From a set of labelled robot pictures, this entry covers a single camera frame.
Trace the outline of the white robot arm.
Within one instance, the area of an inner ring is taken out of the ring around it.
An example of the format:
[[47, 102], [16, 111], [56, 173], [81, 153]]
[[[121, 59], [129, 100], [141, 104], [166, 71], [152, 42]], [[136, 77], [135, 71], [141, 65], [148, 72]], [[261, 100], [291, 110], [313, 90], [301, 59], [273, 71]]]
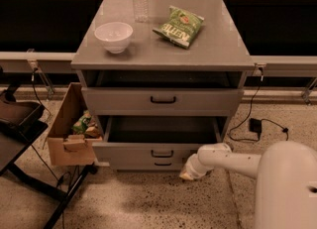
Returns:
[[281, 141], [262, 154], [234, 153], [229, 145], [204, 145], [180, 177], [195, 180], [223, 168], [256, 181], [254, 229], [317, 229], [317, 152]]

